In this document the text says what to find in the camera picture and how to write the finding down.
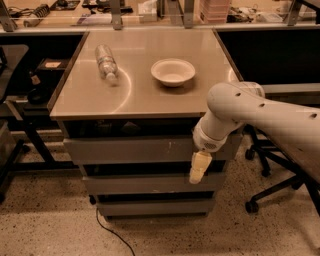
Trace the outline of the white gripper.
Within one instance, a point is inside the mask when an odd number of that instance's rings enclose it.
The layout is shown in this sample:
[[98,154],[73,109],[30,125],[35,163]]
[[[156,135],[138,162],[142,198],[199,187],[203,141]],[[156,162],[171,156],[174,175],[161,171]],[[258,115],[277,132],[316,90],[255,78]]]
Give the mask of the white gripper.
[[198,184],[202,180],[212,161],[210,153],[219,151],[226,143],[226,140],[227,137],[220,140],[213,139],[206,135],[199,125],[195,126],[193,130],[193,142],[200,151],[194,153],[192,156],[189,173],[189,182],[191,184]]

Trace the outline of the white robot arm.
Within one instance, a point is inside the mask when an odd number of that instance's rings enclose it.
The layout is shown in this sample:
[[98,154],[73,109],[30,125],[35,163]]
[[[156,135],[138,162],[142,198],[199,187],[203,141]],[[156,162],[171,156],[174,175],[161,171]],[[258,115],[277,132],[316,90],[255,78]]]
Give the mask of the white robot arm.
[[211,154],[226,143],[229,134],[244,124],[263,131],[272,142],[320,182],[320,109],[265,98],[253,82],[214,85],[207,95],[208,110],[193,131],[198,151],[193,154],[189,182],[202,180]]

